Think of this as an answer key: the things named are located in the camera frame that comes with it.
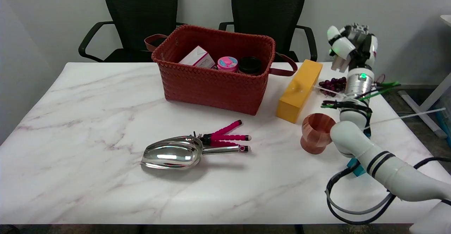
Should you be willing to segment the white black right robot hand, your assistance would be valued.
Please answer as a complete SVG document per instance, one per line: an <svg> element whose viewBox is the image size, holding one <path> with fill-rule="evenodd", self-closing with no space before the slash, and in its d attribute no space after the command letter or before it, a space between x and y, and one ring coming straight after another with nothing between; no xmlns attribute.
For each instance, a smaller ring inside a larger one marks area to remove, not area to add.
<svg viewBox="0 0 451 234"><path fill-rule="evenodd" d="M329 56L333 58L332 70L351 71L355 68L372 70L375 63L378 40L369 32L367 25L353 23L338 29L327 30L330 45Z"/></svg>

